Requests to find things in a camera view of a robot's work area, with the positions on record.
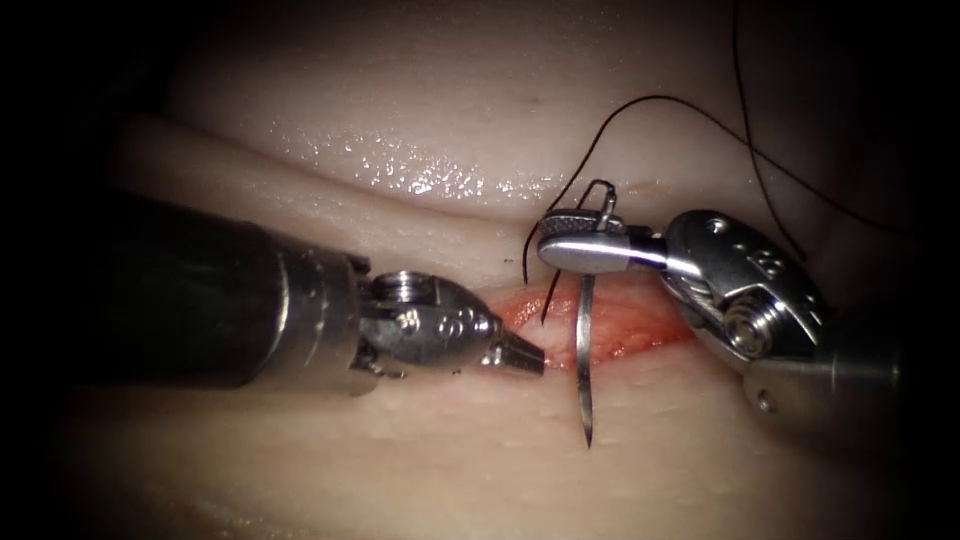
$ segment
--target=black suture thread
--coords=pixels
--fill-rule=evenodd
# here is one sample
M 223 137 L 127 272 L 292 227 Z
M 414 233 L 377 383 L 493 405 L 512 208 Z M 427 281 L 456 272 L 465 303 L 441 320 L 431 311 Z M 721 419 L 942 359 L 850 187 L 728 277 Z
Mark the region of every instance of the black suture thread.
M 737 45 L 739 41 L 737 38 L 740 34 L 739 13 L 740 2 L 739 0 L 733 0 L 733 29 L 730 32 L 730 37 L 733 42 L 733 72 L 737 78 L 737 94 L 740 96 L 740 112 L 743 113 L 743 134 L 747 138 L 747 149 L 750 151 L 750 163 L 753 165 L 753 174 L 757 178 L 757 183 L 760 184 L 760 193 L 763 195 L 763 202 L 767 204 L 770 217 L 773 218 L 773 222 L 777 225 L 777 228 L 780 229 L 780 234 L 787 240 L 790 247 L 797 252 L 800 262 L 807 262 L 807 253 L 800 247 L 800 243 L 793 238 L 793 235 L 787 230 L 783 221 L 780 220 L 780 214 L 777 213 L 776 207 L 773 206 L 770 193 L 767 191 L 767 183 L 764 182 L 763 175 L 760 174 L 760 167 L 757 165 L 757 154 L 753 146 L 753 132 L 750 129 L 750 115 L 747 112 L 747 93 L 743 89 L 743 75 L 740 73 L 740 47 Z
M 736 68 L 737 68 L 737 73 L 738 73 L 738 75 L 739 75 L 739 53 L 737 54 L 737 57 L 735 58 L 734 64 L 735 64 L 735 66 L 736 66 Z M 744 106 L 744 100 L 745 100 L 745 96 L 742 96 L 741 107 Z M 696 113 L 699 113 L 701 116 L 703 116 L 704 118 L 706 118 L 707 120 L 709 120 L 710 122 L 712 122 L 714 125 L 716 125 L 717 127 L 719 127 L 721 130 L 723 130 L 727 135 L 733 137 L 733 138 L 734 138 L 735 140 L 737 140 L 740 144 L 743 144 L 743 145 L 745 145 L 745 146 L 747 146 L 748 148 L 751 149 L 750 157 L 751 157 L 752 160 L 754 160 L 754 165 L 755 165 L 755 167 L 754 167 L 754 173 L 756 173 L 756 174 L 758 174 L 758 175 L 759 175 L 759 173 L 757 172 L 757 168 L 756 168 L 756 156 L 760 156 L 761 158 L 763 158 L 764 160 L 766 160 L 766 161 L 767 161 L 770 165 L 772 165 L 775 169 L 777 169 L 778 171 L 780 171 L 780 172 L 782 172 L 783 174 L 785 174 L 789 179 L 791 179 L 791 180 L 793 180 L 794 182 L 796 182 L 800 187 L 802 187 L 802 188 L 804 188 L 805 190 L 807 190 L 808 192 L 812 193 L 814 196 L 816 196 L 817 198 L 819 198 L 819 199 L 822 200 L 823 202 L 827 203 L 828 205 L 832 206 L 832 207 L 833 207 L 834 209 L 836 209 L 837 211 L 839 211 L 839 212 L 841 212 L 841 213 L 843 213 L 843 214 L 846 214 L 847 216 L 853 218 L 853 219 L 856 220 L 856 221 L 859 221 L 860 223 L 862 223 L 862 224 L 864 224 L 864 225 L 866 225 L 866 226 L 868 226 L 868 227 L 872 227 L 872 228 L 877 229 L 877 230 L 882 231 L 882 232 L 886 232 L 886 233 L 889 233 L 889 234 L 896 234 L 896 235 L 900 235 L 900 236 L 919 236 L 919 234 L 920 234 L 919 231 L 914 231 L 914 230 L 910 230 L 910 229 L 906 229 L 906 228 L 902 228 L 902 227 L 897 227 L 897 226 L 895 226 L 895 225 L 890 225 L 890 224 L 887 224 L 887 223 L 883 223 L 883 222 L 881 222 L 881 221 L 877 221 L 877 220 L 868 218 L 868 217 L 866 217 L 866 216 L 864 216 L 864 215 L 861 215 L 861 214 L 859 214 L 859 213 L 857 213 L 857 212 L 854 212 L 853 210 L 850 210 L 849 208 L 847 208 L 846 206 L 844 206 L 843 204 L 841 204 L 840 202 L 838 202 L 837 200 L 835 200 L 835 199 L 832 198 L 831 196 L 829 196 L 829 195 L 827 195 L 826 193 L 823 193 L 822 191 L 820 191 L 819 189 L 813 187 L 809 182 L 807 182 L 806 180 L 804 180 L 803 178 L 801 178 L 800 175 L 798 175 L 798 174 L 794 173 L 793 171 L 791 171 L 790 169 L 786 168 L 786 167 L 785 167 L 784 165 L 782 165 L 780 162 L 778 162 L 777 160 L 773 159 L 772 157 L 770 157 L 768 154 L 766 154 L 765 152 L 763 152 L 763 151 L 760 150 L 759 148 L 756 148 L 755 146 L 752 146 L 752 144 L 751 144 L 752 141 L 748 142 L 746 139 L 744 139 L 743 137 L 741 137 L 737 132 L 733 131 L 733 129 L 731 129 L 731 128 L 727 127 L 726 125 L 724 125 L 723 122 L 721 122 L 720 120 L 718 120 L 716 117 L 714 117 L 714 116 L 711 115 L 710 113 L 706 112 L 705 110 L 701 109 L 700 107 L 698 107 L 698 106 L 694 105 L 693 103 L 690 103 L 689 101 L 686 101 L 686 100 L 684 100 L 684 99 L 681 99 L 681 98 L 678 98 L 678 97 L 674 97 L 674 96 L 659 95 L 659 94 L 651 94 L 651 95 L 642 96 L 642 97 L 639 97 L 639 98 L 636 98 L 636 99 L 632 99 L 632 100 L 624 103 L 624 104 L 621 105 L 620 107 L 618 107 L 615 111 L 613 111 L 612 113 L 610 113 L 609 116 L 607 116 L 606 120 L 603 121 L 603 124 L 600 125 L 600 129 L 597 130 L 596 135 L 594 135 L 593 141 L 590 143 L 590 147 L 587 149 L 586 154 L 583 156 L 583 159 L 580 161 L 580 165 L 577 166 L 576 171 L 574 171 L 574 173 L 570 176 L 570 179 L 567 180 L 567 183 L 563 186 L 563 189 L 560 190 L 560 193 L 557 195 L 557 197 L 554 199 L 554 201 L 553 201 L 552 203 L 550 203 L 550 206 L 547 207 L 547 209 L 546 209 L 545 212 L 548 212 L 548 211 L 552 210 L 554 207 L 556 207 L 557 204 L 559 204 L 560 201 L 563 199 L 564 195 L 567 194 L 567 191 L 570 189 L 570 187 L 571 187 L 571 186 L 573 185 L 573 183 L 576 181 L 577 177 L 580 175 L 581 171 L 583 171 L 583 168 L 586 166 L 587 161 L 590 159 L 590 156 L 593 154 L 593 151 L 594 151 L 594 149 L 596 148 L 597 143 L 600 141 L 600 137 L 603 135 L 603 132 L 604 132 L 604 131 L 606 130 L 606 128 L 607 128 L 607 125 L 610 124 L 610 122 L 613 121 L 613 119 L 616 118 L 616 116 L 619 115 L 619 114 L 620 114 L 621 112 L 623 112 L 624 110 L 632 107 L 633 105 L 637 105 L 637 104 L 639 104 L 639 103 L 643 103 L 643 102 L 646 102 L 646 101 L 666 101 L 666 102 L 669 102 L 669 103 L 675 103 L 675 104 L 684 106 L 684 107 L 686 107 L 686 108 L 688 108 L 688 109 L 690 109 L 690 110 L 692 110 L 692 111 L 694 111 L 694 112 L 696 112 Z M 533 228 L 530 230 L 530 234 L 527 235 L 526 241 L 524 241 L 524 243 L 523 243 L 523 259 L 522 259 L 522 261 L 521 261 L 521 266 L 522 266 L 522 268 L 523 268 L 523 283 L 524 283 L 524 284 L 529 283 L 527 258 L 528 258 L 528 254 L 529 254 L 529 251 L 530 251 L 530 242 L 533 240 L 533 236 L 536 234 L 536 232 L 537 232 L 537 226 L 536 226 L 536 224 L 534 224 Z
M 584 201 L 586 201 L 587 197 L 590 196 L 590 191 L 592 191 L 593 188 L 598 184 L 605 185 L 608 191 L 611 189 L 614 189 L 613 184 L 611 184 L 610 182 L 607 182 L 606 180 L 601 180 L 599 178 L 595 178 L 591 180 L 590 185 L 587 186 L 587 190 L 584 191 L 583 196 L 580 197 L 580 202 L 577 203 L 578 209 L 583 206 Z M 540 312 L 540 326 L 543 326 L 543 323 L 547 321 L 547 309 L 550 307 L 550 302 L 553 300 L 553 293 L 556 292 L 557 283 L 559 282 L 560 282 L 560 270 L 557 270 L 556 272 L 554 272 L 553 279 L 550 281 L 550 288 L 547 289 L 547 299 L 543 303 L 543 310 Z

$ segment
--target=silver metal instrument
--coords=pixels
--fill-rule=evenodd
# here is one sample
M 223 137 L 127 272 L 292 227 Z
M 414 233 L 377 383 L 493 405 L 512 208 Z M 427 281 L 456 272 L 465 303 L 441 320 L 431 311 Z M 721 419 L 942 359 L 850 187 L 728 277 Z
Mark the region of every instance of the silver metal instrument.
M 617 216 L 606 230 L 591 230 L 596 219 L 582 210 L 547 213 L 540 259 L 583 274 L 659 271 L 700 341 L 743 375 L 764 423 L 844 443 L 892 429 L 902 343 L 891 342 L 889 323 L 863 322 L 880 317 L 877 306 L 833 313 L 799 264 L 721 212 L 684 212 L 662 235 Z
M 476 365 L 542 375 L 544 352 L 466 288 L 251 223 L 110 193 L 85 225 L 67 382 L 359 395 Z

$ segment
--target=surgical needle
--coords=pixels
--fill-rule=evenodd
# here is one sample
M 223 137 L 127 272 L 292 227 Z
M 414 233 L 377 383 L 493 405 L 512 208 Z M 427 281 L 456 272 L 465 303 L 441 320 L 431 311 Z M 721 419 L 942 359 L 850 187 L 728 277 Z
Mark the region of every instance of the surgical needle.
M 593 286 L 596 276 L 584 274 L 580 281 L 580 307 L 577 310 L 577 392 L 580 394 L 580 418 L 587 448 L 593 443 L 593 393 L 590 390 L 590 323 L 593 311 Z

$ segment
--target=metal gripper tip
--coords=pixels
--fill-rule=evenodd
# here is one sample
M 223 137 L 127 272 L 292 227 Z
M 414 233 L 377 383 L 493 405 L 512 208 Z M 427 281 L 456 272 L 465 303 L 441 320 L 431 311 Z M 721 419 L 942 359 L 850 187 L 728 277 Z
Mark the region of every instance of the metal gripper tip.
M 528 375 L 543 375 L 546 355 L 540 347 L 504 331 L 500 340 L 480 360 L 480 365 Z

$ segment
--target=metal instrument jaw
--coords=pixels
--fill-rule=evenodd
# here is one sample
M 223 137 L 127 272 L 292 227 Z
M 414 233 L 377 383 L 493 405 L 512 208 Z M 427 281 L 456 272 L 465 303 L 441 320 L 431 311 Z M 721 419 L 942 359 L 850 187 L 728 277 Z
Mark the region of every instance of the metal instrument jaw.
M 513 334 L 465 287 L 411 271 L 361 284 L 361 350 L 354 368 L 400 378 L 469 365 L 542 375 L 544 352 Z
M 602 232 L 584 210 L 554 210 L 540 221 L 540 259 L 560 270 L 613 273 L 653 268 L 687 323 L 739 373 L 760 358 L 812 358 L 827 304 L 800 266 L 772 241 L 730 216 L 694 210 L 662 235 L 613 224 Z

